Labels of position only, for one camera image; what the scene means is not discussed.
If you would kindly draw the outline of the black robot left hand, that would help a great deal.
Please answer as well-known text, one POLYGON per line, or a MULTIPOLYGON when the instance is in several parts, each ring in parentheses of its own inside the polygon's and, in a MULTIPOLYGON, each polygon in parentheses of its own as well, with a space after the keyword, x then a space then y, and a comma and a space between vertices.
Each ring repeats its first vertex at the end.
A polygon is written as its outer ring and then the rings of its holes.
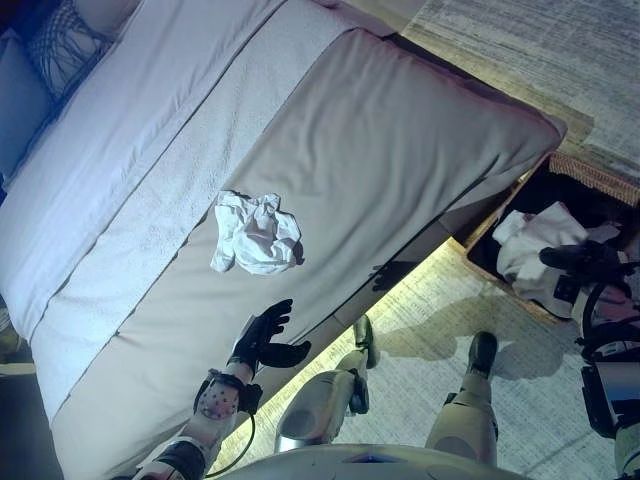
POLYGON ((305 360, 312 347, 310 341, 300 345, 273 342, 274 336, 284 332, 292 306, 292 299, 284 299, 251 317, 236 340, 227 364, 245 364, 255 376, 259 365, 291 368, 305 360))

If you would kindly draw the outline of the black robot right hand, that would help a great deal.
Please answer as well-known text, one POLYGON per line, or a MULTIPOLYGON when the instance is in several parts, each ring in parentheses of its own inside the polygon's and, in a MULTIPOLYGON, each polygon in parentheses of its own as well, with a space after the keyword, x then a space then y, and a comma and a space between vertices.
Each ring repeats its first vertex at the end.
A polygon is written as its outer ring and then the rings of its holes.
POLYGON ((546 247, 539 252, 539 260, 581 283, 613 284, 639 268, 638 261, 622 261, 619 254, 608 245, 587 240, 579 245, 546 247))

